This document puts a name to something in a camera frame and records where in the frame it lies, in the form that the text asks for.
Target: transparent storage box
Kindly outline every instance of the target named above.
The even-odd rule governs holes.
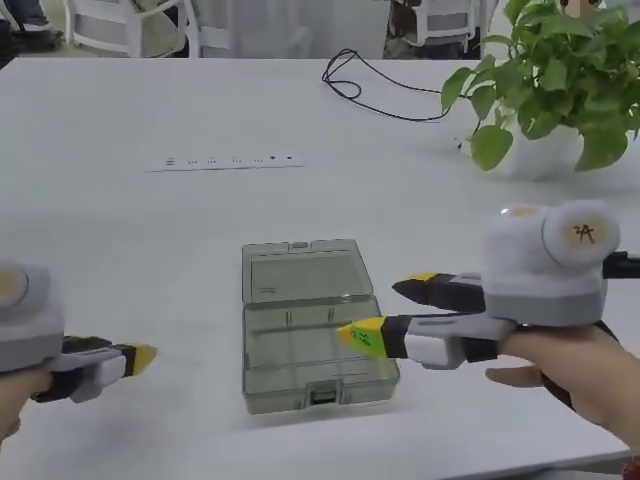
[[[336,329],[380,316],[353,240],[242,247],[243,393],[252,414],[388,400],[395,360],[344,346]]]

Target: yellow tip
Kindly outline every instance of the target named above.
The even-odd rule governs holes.
[[[423,282],[426,282],[427,280],[435,277],[437,274],[437,272],[418,273],[416,275],[411,275],[408,280],[421,280]]]
[[[344,343],[346,346],[351,347],[351,325],[345,325],[344,327],[340,327],[338,329],[338,338]]]
[[[143,345],[141,343],[130,343],[128,346],[133,347],[135,354],[133,357],[133,369],[131,376],[140,375],[153,362],[158,354],[158,349],[151,345]]]
[[[350,325],[338,329],[338,338],[345,345],[365,355],[387,358],[387,352],[382,338],[384,317],[372,317],[358,320]]]

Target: table surface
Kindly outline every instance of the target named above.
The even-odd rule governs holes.
[[[440,124],[372,114],[320,82],[324,61],[18,60],[0,75],[2,255],[48,265],[68,331],[160,349],[137,380],[82,405],[30,405],[7,442],[21,480],[489,477],[622,455],[544,390],[402,363],[384,405],[250,416],[241,395],[240,246],[354,238],[385,313],[408,274],[478,268],[478,232],[510,202],[604,198],[640,251],[640,175],[627,155],[596,174],[509,183],[454,147],[467,107]],[[456,62],[382,62],[438,88]],[[362,100],[439,110],[362,66]],[[637,153],[634,146],[632,153]],[[144,173],[170,156],[290,153],[296,169]],[[605,320],[640,352],[638,287],[612,284]],[[495,365],[511,365],[500,359]]]

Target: human hand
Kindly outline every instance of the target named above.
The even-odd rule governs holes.
[[[0,375],[0,445],[20,429],[20,412],[34,393],[48,390],[51,375],[42,369]]]
[[[512,334],[501,353],[531,366],[488,369],[490,380],[541,387],[541,372],[571,395],[576,412],[640,452],[640,360],[596,327]]]

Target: white power strip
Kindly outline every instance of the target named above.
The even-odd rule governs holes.
[[[198,170],[246,170],[254,168],[303,167],[294,155],[211,156],[205,158],[170,157],[153,161],[146,172],[192,172]]]

